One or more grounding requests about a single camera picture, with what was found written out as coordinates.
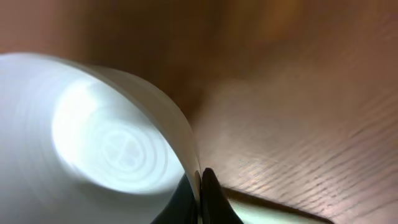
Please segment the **table surface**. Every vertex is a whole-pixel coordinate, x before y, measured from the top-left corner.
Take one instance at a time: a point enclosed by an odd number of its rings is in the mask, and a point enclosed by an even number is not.
[[[398,1],[15,0],[0,52],[149,80],[220,182],[332,219],[398,222]]]

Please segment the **white object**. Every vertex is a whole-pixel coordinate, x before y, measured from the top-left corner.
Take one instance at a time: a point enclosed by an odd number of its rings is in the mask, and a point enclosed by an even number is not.
[[[2,223],[149,223],[184,171],[199,202],[188,121],[145,80],[6,54],[0,87]]]

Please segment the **brown wooden surface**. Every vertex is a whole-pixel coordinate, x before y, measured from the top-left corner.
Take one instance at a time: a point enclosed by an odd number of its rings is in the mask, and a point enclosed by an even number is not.
[[[398,1],[0,4],[0,52],[144,77],[225,186],[336,223],[398,222]]]

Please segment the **wooden table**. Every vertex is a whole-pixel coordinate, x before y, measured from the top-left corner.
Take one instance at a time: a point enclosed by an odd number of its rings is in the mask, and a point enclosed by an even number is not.
[[[3,1],[10,51],[157,85],[227,187],[336,223],[398,222],[397,1]]]

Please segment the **cup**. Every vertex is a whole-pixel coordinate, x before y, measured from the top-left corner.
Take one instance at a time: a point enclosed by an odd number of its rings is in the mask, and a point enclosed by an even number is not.
[[[177,105],[111,68],[0,55],[2,223],[150,223],[200,166]]]

